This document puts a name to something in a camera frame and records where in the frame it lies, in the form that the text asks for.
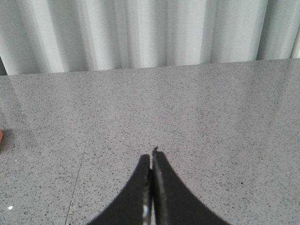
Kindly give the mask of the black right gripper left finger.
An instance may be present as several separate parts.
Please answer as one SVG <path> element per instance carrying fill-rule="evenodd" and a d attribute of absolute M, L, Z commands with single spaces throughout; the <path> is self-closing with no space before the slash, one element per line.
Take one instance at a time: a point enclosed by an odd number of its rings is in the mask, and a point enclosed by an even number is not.
<path fill-rule="evenodd" d="M 90 225 L 150 224 L 150 156 L 142 155 L 125 187 Z"/>

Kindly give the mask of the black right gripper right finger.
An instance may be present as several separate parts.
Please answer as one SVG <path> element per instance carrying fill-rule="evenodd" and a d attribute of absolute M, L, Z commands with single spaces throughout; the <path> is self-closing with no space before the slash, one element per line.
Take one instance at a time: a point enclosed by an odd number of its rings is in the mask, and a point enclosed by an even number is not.
<path fill-rule="evenodd" d="M 152 151 L 152 196 L 157 225 L 227 225 L 186 187 L 165 154 Z"/>

